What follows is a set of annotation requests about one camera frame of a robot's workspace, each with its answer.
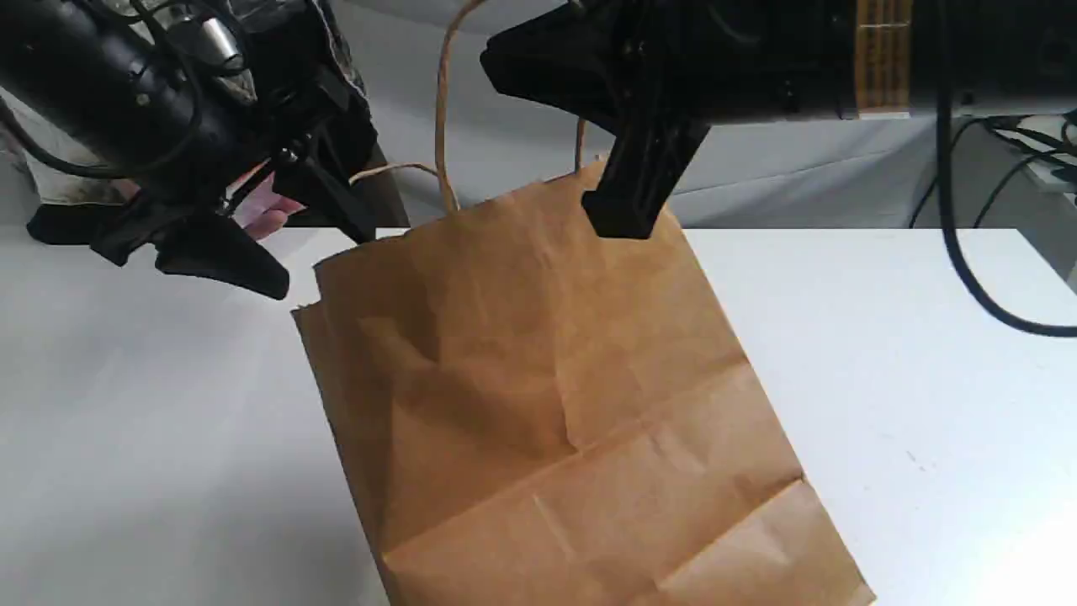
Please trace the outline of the person's right hand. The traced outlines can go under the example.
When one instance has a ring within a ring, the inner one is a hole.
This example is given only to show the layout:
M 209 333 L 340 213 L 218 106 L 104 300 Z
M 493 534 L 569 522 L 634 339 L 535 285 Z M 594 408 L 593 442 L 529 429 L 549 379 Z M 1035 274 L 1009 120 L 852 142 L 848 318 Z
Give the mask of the person's right hand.
M 274 177 L 276 173 L 266 177 L 232 215 L 232 220 L 255 241 L 284 229 L 289 219 L 306 208 L 295 199 L 274 192 Z

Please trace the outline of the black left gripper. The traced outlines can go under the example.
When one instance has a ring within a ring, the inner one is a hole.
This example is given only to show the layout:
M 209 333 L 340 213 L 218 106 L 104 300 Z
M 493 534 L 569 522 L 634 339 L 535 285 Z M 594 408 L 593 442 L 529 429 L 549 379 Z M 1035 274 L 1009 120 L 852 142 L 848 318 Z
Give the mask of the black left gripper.
M 186 202 L 237 210 L 270 173 L 274 193 L 326 220 L 356 244 L 374 239 L 374 212 L 353 179 L 377 153 L 364 85 L 327 1 L 165 1 L 139 6 L 154 38 L 200 79 L 201 125 L 219 115 L 230 135 L 178 170 L 178 187 L 139 191 L 90 239 L 90 249 L 124 266 L 135 250 L 157 250 L 163 274 L 210 279 L 283 300 L 291 274 L 234 220 Z

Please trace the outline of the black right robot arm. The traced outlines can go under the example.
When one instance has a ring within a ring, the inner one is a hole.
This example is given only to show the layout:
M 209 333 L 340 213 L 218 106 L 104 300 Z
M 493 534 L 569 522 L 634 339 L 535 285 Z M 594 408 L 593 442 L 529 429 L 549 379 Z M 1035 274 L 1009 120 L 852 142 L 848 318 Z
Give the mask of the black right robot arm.
M 503 95 L 614 136 L 595 231 L 651 237 L 715 126 L 1062 114 L 1073 1 L 570 1 L 488 39 Z

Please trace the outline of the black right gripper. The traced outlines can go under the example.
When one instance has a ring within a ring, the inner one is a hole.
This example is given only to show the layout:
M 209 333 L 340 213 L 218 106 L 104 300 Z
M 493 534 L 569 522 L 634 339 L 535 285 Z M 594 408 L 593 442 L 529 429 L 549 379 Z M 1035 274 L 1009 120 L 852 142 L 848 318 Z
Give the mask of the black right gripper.
M 499 93 L 616 135 L 582 195 L 598 237 L 651 238 L 711 125 L 857 119 L 854 1 L 562 4 L 488 39 Z

